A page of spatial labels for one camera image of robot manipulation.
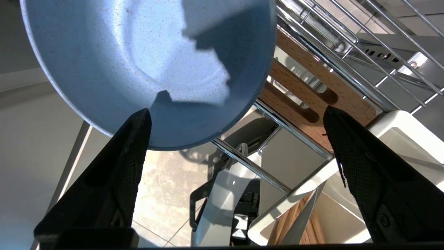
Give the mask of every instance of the tile floor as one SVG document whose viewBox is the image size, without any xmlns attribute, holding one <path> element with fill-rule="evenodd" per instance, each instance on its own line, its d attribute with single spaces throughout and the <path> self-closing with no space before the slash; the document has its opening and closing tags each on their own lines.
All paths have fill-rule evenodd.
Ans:
<svg viewBox="0 0 444 250">
<path fill-rule="evenodd" d="M 329 0 L 317 1 L 353 32 L 362 32 Z M 375 33 L 392 33 L 353 0 L 339 2 Z M 133 228 L 141 237 L 139 247 L 190 245 L 189 195 L 207 181 L 209 166 L 220 157 L 215 152 L 211 143 L 183 151 L 147 152 L 133 217 Z"/>
</svg>

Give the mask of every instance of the kitchen floor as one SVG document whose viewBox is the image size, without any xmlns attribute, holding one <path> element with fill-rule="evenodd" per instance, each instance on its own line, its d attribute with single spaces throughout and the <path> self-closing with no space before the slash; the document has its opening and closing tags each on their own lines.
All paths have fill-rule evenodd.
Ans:
<svg viewBox="0 0 444 250">
<path fill-rule="evenodd" d="M 317 1 L 352 31 L 361 31 L 329 0 Z M 375 33 L 392 33 L 357 2 L 339 2 Z M 211 143 L 182 151 L 147 152 L 132 225 L 141 237 L 139 247 L 190 246 L 189 196 L 208 180 L 210 167 L 220 157 L 215 152 Z"/>
</svg>

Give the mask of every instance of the frying pan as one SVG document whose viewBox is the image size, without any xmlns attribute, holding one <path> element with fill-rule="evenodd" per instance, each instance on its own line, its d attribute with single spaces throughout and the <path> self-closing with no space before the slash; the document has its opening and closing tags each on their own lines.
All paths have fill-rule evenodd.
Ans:
<svg viewBox="0 0 444 250">
<path fill-rule="evenodd" d="M 258 97 L 276 40 L 275 1 L 21 0 L 48 79 L 112 136 L 148 107 L 149 149 L 198 146 Z"/>
</svg>

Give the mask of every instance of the blue frying pan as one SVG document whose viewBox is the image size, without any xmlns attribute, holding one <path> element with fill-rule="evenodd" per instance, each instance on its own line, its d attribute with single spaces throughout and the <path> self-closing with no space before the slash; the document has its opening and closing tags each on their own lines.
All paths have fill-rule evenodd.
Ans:
<svg viewBox="0 0 444 250">
<path fill-rule="evenodd" d="M 112 136 L 148 107 L 149 149 L 227 131 L 271 67 L 275 1 L 22 0 L 34 52 L 62 98 Z"/>
</svg>

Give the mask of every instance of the dishwasher rack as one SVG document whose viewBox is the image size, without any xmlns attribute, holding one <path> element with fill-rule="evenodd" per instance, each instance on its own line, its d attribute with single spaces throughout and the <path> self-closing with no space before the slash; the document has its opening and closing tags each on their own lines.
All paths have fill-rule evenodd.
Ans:
<svg viewBox="0 0 444 250">
<path fill-rule="evenodd" d="M 407 32 L 402 30 L 402 28 L 397 25 L 395 21 L 390 19 L 388 15 L 380 10 L 373 0 L 365 1 L 377 13 L 379 13 L 382 18 L 387 20 L 405 39 L 414 44 L 423 57 L 433 62 L 440 70 L 444 72 L 444 66 L 424 47 L 417 43 Z M 411 9 L 412 12 L 415 13 L 427 26 L 429 26 L 441 39 L 444 39 L 444 33 L 434 26 L 417 9 L 415 9 L 408 0 L 400 1 Z M 405 91 L 417 103 L 417 107 L 411 110 L 411 113 L 426 107 L 427 104 L 436 96 L 443 95 L 442 92 L 444 91 L 444 88 L 431 83 L 430 80 L 428 80 L 417 70 L 414 62 L 405 60 L 398 52 L 396 52 L 396 50 L 384 43 L 377 34 L 373 33 L 355 16 L 353 16 L 351 12 L 347 11 L 347 9 L 344 8 L 337 0 L 330 0 L 330 2 L 376 41 L 373 41 L 373 46 L 385 48 L 388 51 L 388 53 L 381 55 L 382 59 L 398 60 L 402 64 L 402 67 L 404 67 L 404 70 L 402 71 L 400 69 L 390 67 L 387 64 L 381 64 L 380 61 L 376 61 L 374 58 L 372 58 L 375 51 L 360 48 L 360 38 L 314 0 L 277 0 L 277 28 L 285 31 L 289 36 L 291 36 L 293 41 L 305 47 L 317 60 L 324 62 L 325 66 L 329 67 L 332 71 L 335 71 L 337 75 L 341 76 L 346 82 L 350 83 L 350 85 L 362 93 L 363 98 L 368 98 L 372 103 L 379 107 L 382 112 L 388 113 L 390 111 L 401 109 L 399 105 L 388 98 L 387 95 L 378 88 L 383 82 L 387 81 L 387 79 L 390 79 L 399 85 L 403 91 Z M 352 53 L 361 55 L 363 58 L 358 58 L 355 55 L 352 55 Z M 354 69 L 354 67 L 349 63 L 350 60 L 348 59 L 378 70 L 385 76 L 374 85 L 370 79 L 367 79 L 356 69 Z M 405 69 L 408 69 L 412 74 L 405 74 Z M 403 83 L 425 89 L 430 92 L 430 95 L 425 99 L 420 99 L 408 88 L 406 88 L 401 81 Z M 265 115 L 274 120 L 281 128 L 288 130 L 292 135 L 305 143 L 309 148 L 317 152 L 326 160 L 326 162 L 316 168 L 316 170 L 307 176 L 303 182 L 299 183 L 294 188 L 290 188 L 220 138 L 215 138 L 212 143 L 222 152 L 239 161 L 245 167 L 257 174 L 260 178 L 266 180 L 275 188 L 280 190 L 284 194 L 284 197 L 290 195 L 310 178 L 318 175 L 329 162 L 335 160 L 332 152 L 329 152 L 321 147 L 313 139 L 306 136 L 298 128 L 294 127 L 285 118 L 274 112 L 269 106 L 260 100 L 256 100 L 254 105 L 257 109 L 261 110 Z M 66 191 L 71 175 L 85 147 L 91 130 L 92 126 L 84 121 L 68 157 L 68 161 L 62 172 L 62 176 L 56 187 L 55 193 L 50 201 L 48 211 L 57 203 L 57 201 Z M 310 196 L 309 200 L 301 211 L 300 216 L 298 216 L 292 227 L 295 228 L 296 232 L 293 234 L 291 240 L 286 241 L 287 244 L 299 243 L 302 232 L 324 184 L 325 182 L 321 183 L 317 188 L 314 189 L 313 194 Z M 31 249 L 36 248 L 37 243 L 34 242 Z"/>
</svg>

